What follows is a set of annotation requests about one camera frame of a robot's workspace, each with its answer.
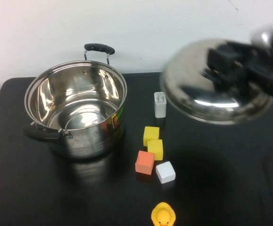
black pot handle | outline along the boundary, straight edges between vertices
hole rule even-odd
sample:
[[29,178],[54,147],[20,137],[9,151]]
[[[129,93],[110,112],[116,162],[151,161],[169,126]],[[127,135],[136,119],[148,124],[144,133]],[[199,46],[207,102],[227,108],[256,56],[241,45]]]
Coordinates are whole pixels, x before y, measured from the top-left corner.
[[59,132],[43,131],[43,129],[41,128],[36,128],[33,123],[31,125],[23,126],[22,131],[26,136],[40,141],[55,142],[61,137],[61,134]]
[[104,45],[104,44],[98,44],[98,43],[90,43],[84,45],[85,50],[87,51],[98,51],[98,52],[104,52],[109,55],[114,54],[116,51],[114,48]]

stainless steel lid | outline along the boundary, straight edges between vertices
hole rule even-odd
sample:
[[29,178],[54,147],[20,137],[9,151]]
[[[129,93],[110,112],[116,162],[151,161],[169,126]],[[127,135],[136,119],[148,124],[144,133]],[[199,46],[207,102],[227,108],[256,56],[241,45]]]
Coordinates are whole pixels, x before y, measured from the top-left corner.
[[168,101],[184,114],[212,124],[230,125],[249,121],[272,103],[256,84],[219,90],[208,78],[210,48],[226,40],[201,40],[184,47],[165,66],[160,84]]

white wall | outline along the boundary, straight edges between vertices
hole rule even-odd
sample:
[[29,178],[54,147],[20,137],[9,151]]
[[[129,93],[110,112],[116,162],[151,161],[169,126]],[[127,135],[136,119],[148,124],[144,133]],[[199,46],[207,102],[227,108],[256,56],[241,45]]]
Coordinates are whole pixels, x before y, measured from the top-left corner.
[[114,47],[110,63],[123,73],[160,71],[194,40],[248,41],[272,21],[273,0],[0,0],[0,85],[83,59],[91,42]]

rubber duck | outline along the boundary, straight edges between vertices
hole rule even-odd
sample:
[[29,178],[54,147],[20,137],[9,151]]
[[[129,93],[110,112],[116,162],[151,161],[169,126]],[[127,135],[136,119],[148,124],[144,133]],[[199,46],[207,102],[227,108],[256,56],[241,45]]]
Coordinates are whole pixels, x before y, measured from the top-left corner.
[[176,215],[168,203],[159,203],[151,213],[154,226],[173,226]]

robotic arm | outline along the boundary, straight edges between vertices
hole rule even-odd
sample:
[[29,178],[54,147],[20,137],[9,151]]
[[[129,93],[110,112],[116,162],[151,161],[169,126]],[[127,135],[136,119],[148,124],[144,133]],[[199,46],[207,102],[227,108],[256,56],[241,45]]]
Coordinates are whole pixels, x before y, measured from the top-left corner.
[[273,96],[273,25],[254,33],[251,44],[228,41],[209,49],[207,65],[216,89],[252,81]]

